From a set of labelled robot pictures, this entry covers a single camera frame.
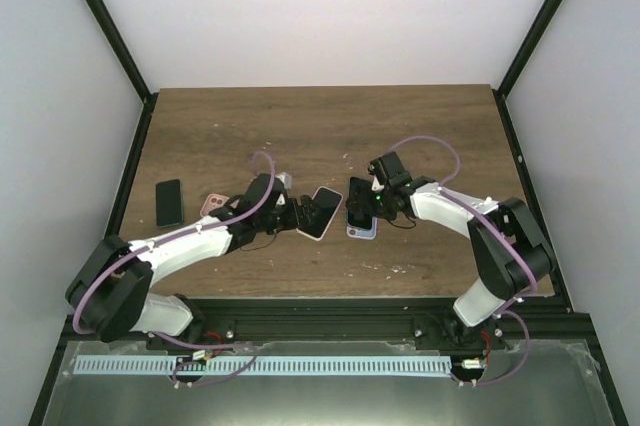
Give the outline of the black phone green edge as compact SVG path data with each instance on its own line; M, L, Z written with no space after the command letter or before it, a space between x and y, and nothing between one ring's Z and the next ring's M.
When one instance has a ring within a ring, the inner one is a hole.
M347 225L361 230L373 228L371 215L371 182L362 178L351 177L348 185Z

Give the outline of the purple phone case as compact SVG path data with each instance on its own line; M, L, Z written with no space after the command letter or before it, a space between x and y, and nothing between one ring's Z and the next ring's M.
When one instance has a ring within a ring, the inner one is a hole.
M365 213L347 212L346 233L352 239L373 240L377 235L378 219Z

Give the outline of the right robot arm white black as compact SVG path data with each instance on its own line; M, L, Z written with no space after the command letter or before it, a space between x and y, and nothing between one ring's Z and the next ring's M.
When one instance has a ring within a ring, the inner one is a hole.
M414 178L395 152L372 160L368 174L369 180L349 180L346 208L353 219L391 223L403 215L470 241L477 279L454 301L455 316L444 324L445 339L455 348L471 346L482 323L535 292L538 282L557 267L550 242L518 198L475 198L432 178Z

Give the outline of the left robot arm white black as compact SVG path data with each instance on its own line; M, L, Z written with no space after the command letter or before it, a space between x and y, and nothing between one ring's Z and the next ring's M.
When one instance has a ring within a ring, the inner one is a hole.
M194 307L180 295L154 294L152 287L198 262L228 255L259 234L296 230L319 217L314 198L289 196L283 175L261 174L245 193L217 203L191 225L131 242L108 236L66 291L72 327L102 342L147 332L169 336L181 349L194 349L203 341L205 328Z

